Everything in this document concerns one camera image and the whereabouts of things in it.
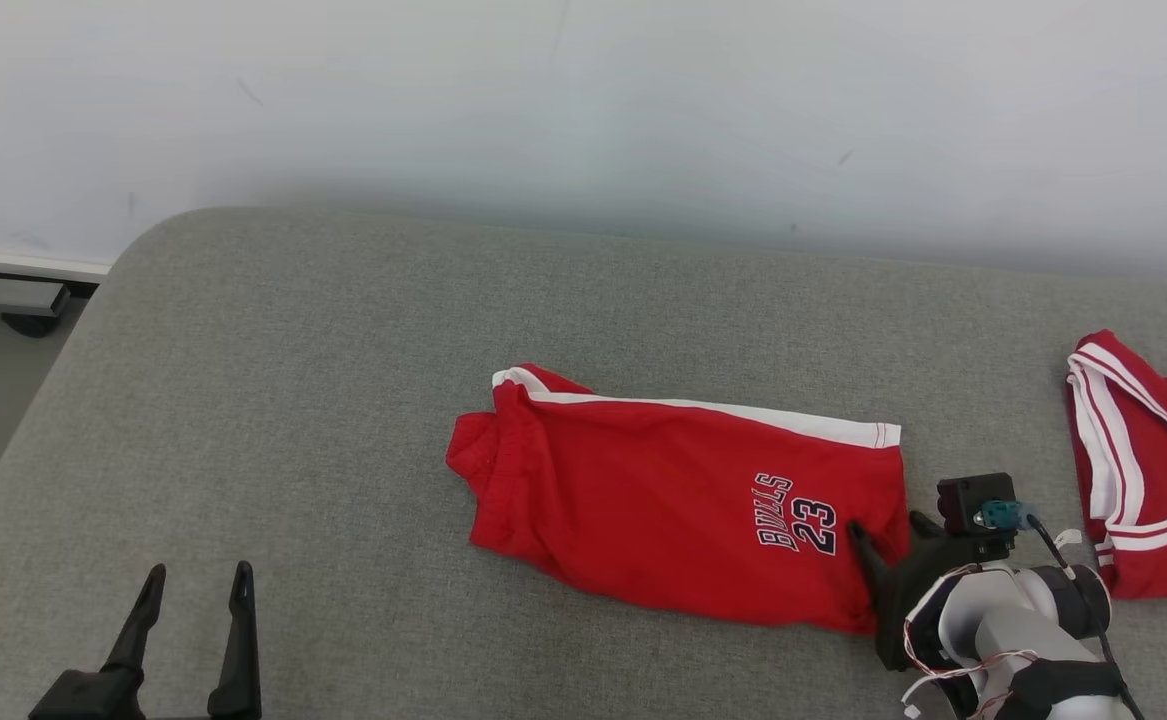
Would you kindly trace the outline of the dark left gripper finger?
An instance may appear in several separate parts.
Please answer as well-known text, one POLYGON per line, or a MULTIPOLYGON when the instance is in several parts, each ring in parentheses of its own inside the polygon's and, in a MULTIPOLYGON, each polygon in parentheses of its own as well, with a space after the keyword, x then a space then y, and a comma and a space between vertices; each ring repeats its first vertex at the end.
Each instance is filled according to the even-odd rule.
POLYGON ((235 583, 228 594, 228 630, 225 659, 219 683, 208 697, 209 719, 260 719, 260 664, 253 568, 240 561, 235 569, 235 583))
POLYGON ((127 671, 138 676, 139 680, 144 679, 144 657, 147 652, 148 635, 161 615, 165 583, 166 565, 158 564, 145 579, 144 588, 140 589, 112 651, 109 652, 109 659, 104 662, 104 673, 127 671))

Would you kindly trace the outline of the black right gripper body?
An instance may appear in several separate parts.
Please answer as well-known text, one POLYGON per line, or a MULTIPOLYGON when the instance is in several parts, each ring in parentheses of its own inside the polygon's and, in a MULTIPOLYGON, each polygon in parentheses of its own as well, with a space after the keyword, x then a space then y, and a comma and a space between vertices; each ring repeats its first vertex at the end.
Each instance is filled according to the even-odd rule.
POLYGON ((913 664, 904 648, 904 620, 923 594, 949 571, 967 564, 1008 559, 1016 543, 1014 533, 984 536, 935 536, 917 538, 911 552, 897 565, 874 566, 875 650, 885 669, 904 671, 913 664))

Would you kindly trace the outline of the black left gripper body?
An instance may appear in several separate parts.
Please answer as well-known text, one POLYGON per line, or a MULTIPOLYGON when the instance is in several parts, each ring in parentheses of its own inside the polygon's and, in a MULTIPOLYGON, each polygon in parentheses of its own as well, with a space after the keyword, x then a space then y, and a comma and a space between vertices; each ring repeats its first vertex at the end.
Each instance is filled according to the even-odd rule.
MULTIPOLYGON (((27 714, 30 719, 145 719, 138 700, 144 674, 131 667, 98 673, 67 670, 27 714)), ((260 719, 263 698, 258 676, 249 667, 222 673, 209 694, 207 719, 260 719)))

